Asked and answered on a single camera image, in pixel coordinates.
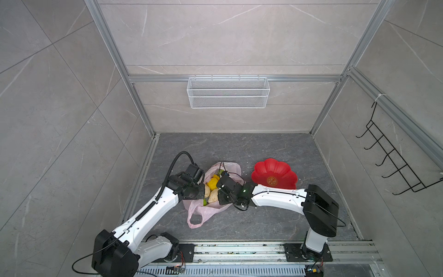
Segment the pink plastic bag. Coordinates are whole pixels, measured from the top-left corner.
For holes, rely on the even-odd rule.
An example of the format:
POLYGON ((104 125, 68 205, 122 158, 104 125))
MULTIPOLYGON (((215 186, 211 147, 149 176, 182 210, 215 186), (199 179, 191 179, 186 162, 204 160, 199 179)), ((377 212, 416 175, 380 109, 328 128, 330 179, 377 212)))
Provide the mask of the pink plastic bag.
MULTIPOLYGON (((218 162, 215 163, 209 170, 205 172, 204 184, 212 178, 214 174, 221 176, 221 172, 227 171, 232 179, 244 184, 242 181, 242 170, 241 166, 235 162, 218 162)), ((226 211, 232 204, 220 205, 219 201, 215 203, 208 203, 208 198, 203 198, 199 200, 184 200, 184 208, 188 211, 187 223, 191 229, 196 229, 201 227, 205 222, 207 222, 211 217, 226 211)))

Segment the red flower-shaped plastic bowl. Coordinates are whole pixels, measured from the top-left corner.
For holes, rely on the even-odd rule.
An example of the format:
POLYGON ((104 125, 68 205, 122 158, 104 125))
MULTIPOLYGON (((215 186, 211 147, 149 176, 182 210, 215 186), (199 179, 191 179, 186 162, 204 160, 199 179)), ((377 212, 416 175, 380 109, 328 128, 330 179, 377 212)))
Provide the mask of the red flower-shaped plastic bowl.
POLYGON ((290 165, 272 158, 256 163, 251 178, 256 184, 279 189, 296 189, 298 182, 290 165))

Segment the beige fake potato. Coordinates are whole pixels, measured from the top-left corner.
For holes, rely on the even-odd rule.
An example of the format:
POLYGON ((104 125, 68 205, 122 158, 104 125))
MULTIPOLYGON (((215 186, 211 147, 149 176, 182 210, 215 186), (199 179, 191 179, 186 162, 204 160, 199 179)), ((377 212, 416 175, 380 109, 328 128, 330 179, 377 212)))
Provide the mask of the beige fake potato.
POLYGON ((211 194, 211 189, 207 184, 205 184, 204 185, 204 198, 205 199, 209 198, 210 194, 211 194))

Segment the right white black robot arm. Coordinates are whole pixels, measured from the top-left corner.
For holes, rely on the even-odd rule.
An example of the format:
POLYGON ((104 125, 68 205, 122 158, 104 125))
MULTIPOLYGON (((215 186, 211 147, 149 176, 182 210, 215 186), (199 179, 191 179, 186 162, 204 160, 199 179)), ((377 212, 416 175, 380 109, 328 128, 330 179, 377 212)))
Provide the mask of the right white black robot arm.
POLYGON ((306 189, 282 189, 264 185, 234 181, 227 172, 222 172, 217 182, 219 203, 233 204, 241 211, 249 205, 276 207, 304 215, 309 224, 300 255, 304 260, 326 260, 329 251, 327 241, 337 235, 340 221, 339 204, 317 185, 306 189))

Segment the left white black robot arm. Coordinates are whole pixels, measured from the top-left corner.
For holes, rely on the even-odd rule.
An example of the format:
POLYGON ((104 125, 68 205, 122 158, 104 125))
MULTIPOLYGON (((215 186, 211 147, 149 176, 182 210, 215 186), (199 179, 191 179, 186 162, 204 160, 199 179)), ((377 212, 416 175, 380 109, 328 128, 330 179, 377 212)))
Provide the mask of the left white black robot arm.
POLYGON ((173 258, 178 240, 162 234, 143 239, 150 230, 182 200, 204 196, 205 173, 191 163, 184 172, 169 175, 153 198, 130 219, 113 231, 101 231, 95 238, 91 267, 103 277, 133 277, 145 265, 173 258))

